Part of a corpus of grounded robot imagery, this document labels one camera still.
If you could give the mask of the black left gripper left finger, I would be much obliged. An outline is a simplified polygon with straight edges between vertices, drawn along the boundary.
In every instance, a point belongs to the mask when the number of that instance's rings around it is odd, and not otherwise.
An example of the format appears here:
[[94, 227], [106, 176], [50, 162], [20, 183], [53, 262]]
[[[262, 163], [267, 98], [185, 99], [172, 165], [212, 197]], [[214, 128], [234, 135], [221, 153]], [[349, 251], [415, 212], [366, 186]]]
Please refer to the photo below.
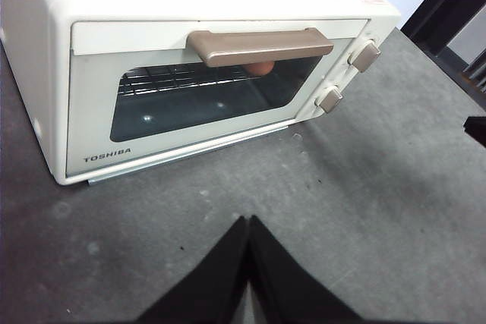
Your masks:
[[210, 252], [138, 323], [229, 323], [246, 285], [248, 221], [239, 217]]

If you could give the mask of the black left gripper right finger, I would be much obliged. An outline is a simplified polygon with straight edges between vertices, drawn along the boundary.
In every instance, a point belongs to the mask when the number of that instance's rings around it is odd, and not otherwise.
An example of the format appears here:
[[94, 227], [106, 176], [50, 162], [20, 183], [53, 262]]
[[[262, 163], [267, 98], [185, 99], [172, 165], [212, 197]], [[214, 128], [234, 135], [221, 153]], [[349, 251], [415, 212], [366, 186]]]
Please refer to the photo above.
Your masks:
[[249, 219], [249, 279], [268, 323], [354, 323], [361, 317], [309, 274], [263, 222]]

